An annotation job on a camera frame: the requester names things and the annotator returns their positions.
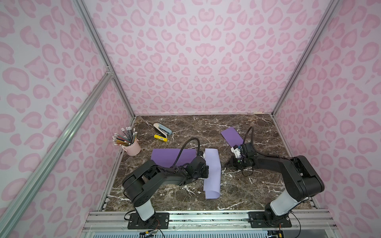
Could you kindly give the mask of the light lilac paper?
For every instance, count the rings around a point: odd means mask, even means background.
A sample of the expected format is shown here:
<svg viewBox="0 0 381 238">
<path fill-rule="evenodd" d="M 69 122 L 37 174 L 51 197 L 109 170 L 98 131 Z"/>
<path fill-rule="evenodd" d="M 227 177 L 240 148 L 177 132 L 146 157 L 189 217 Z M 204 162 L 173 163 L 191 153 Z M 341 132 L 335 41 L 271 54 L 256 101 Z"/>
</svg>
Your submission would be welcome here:
<svg viewBox="0 0 381 238">
<path fill-rule="evenodd" d="M 203 190 L 206 199 L 218 199 L 221 186 L 221 161 L 217 149 L 205 150 L 206 164 L 209 166 L 208 178 L 204 180 Z"/>
</svg>

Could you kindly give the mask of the dark purple paper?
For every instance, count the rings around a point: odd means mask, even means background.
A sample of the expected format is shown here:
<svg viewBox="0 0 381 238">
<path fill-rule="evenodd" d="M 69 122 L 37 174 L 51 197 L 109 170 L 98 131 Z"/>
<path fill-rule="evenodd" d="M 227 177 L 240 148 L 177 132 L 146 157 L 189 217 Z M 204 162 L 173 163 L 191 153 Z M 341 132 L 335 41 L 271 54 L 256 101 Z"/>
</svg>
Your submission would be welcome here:
<svg viewBox="0 0 381 238">
<path fill-rule="evenodd" d="M 233 127 L 222 131 L 221 135 L 224 137 L 230 147 L 234 147 L 236 145 L 240 146 L 243 144 L 243 139 Z"/>
<path fill-rule="evenodd" d="M 173 165 L 179 152 L 180 149 L 153 149 L 151 160 L 153 160 L 159 166 L 169 168 Z M 181 166 L 186 163 L 190 163 L 195 157 L 195 149 L 184 149 L 176 165 Z"/>
</svg>

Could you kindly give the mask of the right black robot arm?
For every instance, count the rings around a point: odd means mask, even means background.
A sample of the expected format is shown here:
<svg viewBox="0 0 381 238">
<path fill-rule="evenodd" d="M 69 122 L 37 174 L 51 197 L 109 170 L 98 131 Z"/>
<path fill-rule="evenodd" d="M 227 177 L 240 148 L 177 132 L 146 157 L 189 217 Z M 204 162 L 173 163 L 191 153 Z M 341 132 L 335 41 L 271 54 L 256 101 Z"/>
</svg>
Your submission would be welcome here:
<svg viewBox="0 0 381 238">
<path fill-rule="evenodd" d="M 324 183 L 305 156 L 282 157 L 258 152 L 252 143 L 231 148 L 233 155 L 227 168 L 270 170 L 282 175 L 285 190 L 265 207 L 264 220 L 278 221 L 310 197 L 324 191 Z"/>
</svg>

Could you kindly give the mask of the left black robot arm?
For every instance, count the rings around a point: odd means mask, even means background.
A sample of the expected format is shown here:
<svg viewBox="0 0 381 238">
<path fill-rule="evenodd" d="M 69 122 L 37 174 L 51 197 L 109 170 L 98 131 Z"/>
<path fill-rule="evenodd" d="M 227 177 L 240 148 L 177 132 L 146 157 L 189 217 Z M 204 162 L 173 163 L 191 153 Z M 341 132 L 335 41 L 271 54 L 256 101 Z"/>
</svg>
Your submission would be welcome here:
<svg viewBox="0 0 381 238">
<path fill-rule="evenodd" d="M 208 175 L 209 166 L 199 155 L 190 163 L 170 168 L 149 160 L 126 176 L 122 186 L 124 195 L 132 202 L 140 219 L 147 221 L 155 215 L 150 199 L 162 185 L 184 186 L 199 179 L 206 179 Z"/>
</svg>

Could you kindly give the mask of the grey beige stapler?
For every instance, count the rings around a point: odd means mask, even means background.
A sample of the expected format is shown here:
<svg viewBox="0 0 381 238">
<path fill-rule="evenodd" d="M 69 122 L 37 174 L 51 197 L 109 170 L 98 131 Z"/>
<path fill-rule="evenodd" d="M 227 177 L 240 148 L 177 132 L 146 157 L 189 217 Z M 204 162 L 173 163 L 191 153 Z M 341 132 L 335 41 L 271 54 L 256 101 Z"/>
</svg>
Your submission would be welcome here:
<svg viewBox="0 0 381 238">
<path fill-rule="evenodd" d="M 169 128 L 160 123 L 154 123 L 153 127 L 161 137 L 168 138 L 168 136 L 172 134 L 172 131 Z"/>
</svg>

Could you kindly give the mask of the yellow glue stick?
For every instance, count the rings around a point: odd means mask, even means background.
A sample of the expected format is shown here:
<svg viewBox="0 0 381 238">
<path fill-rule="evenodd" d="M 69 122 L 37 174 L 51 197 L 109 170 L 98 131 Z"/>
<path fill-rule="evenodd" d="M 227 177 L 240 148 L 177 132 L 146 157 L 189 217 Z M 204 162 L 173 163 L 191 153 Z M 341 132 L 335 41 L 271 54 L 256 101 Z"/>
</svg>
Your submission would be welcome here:
<svg viewBox="0 0 381 238">
<path fill-rule="evenodd" d="M 159 135 L 157 135 L 157 134 L 154 135 L 154 138 L 155 138 L 155 139 L 158 139 L 158 140 L 161 140 L 161 141 L 164 141 L 164 142 L 167 142 L 167 141 L 168 141 L 167 138 L 162 137 L 162 136 L 159 136 Z"/>
</svg>

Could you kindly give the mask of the pink pencil cup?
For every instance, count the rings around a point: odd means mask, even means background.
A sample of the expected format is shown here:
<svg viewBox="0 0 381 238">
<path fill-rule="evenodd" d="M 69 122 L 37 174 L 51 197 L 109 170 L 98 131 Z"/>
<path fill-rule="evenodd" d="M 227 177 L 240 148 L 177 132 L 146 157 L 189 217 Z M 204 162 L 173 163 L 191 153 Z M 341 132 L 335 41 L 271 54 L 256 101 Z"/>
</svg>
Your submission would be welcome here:
<svg viewBox="0 0 381 238">
<path fill-rule="evenodd" d="M 122 149 L 129 155 L 129 156 L 136 156 L 140 151 L 141 147 L 139 145 L 139 140 L 136 139 L 133 144 L 130 146 L 122 146 Z"/>
</svg>

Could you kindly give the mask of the bundle of pencils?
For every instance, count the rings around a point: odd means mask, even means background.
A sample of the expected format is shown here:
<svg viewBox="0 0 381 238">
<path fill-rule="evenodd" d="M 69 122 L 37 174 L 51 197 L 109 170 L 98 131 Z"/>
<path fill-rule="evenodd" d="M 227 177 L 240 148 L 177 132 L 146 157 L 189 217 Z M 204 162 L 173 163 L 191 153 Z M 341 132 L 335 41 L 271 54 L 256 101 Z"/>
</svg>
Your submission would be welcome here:
<svg viewBox="0 0 381 238">
<path fill-rule="evenodd" d="M 122 134 L 115 133 L 112 137 L 114 145 L 118 146 L 131 146 L 137 140 L 137 134 L 135 128 L 126 127 L 121 128 Z"/>
</svg>

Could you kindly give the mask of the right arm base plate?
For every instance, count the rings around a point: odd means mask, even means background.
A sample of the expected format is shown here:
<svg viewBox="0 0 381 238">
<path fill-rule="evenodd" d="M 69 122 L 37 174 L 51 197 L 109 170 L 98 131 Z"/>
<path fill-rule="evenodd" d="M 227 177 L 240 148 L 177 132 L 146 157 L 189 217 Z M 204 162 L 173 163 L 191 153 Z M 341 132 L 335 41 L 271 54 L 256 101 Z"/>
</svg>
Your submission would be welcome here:
<svg viewBox="0 0 381 238">
<path fill-rule="evenodd" d="M 291 228 L 292 224 L 288 214 L 276 216 L 269 210 L 249 212 L 249 223 L 252 228 Z"/>
</svg>

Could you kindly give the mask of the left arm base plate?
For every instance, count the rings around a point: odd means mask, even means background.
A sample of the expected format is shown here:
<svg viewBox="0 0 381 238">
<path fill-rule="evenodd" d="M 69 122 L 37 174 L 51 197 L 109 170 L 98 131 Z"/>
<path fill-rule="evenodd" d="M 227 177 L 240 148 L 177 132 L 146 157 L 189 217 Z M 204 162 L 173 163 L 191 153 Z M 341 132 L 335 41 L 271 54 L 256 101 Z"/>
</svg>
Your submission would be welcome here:
<svg viewBox="0 0 381 238">
<path fill-rule="evenodd" d="M 137 213 L 131 213 L 128 218 L 129 230 L 150 230 L 154 228 L 168 229 L 170 214 L 157 212 L 151 218 L 143 221 Z"/>
</svg>

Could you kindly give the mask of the aluminium front rail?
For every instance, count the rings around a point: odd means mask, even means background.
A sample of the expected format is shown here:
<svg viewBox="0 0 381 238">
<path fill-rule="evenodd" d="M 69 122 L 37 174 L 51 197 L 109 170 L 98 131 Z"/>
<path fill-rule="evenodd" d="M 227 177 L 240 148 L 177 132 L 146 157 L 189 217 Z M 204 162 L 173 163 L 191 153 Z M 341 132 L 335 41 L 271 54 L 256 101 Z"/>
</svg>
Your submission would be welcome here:
<svg viewBox="0 0 381 238">
<path fill-rule="evenodd" d="M 82 238 L 340 238 L 326 209 L 293 210 L 285 224 L 267 226 L 258 210 L 167 211 L 143 229 L 127 212 L 91 212 Z"/>
</svg>

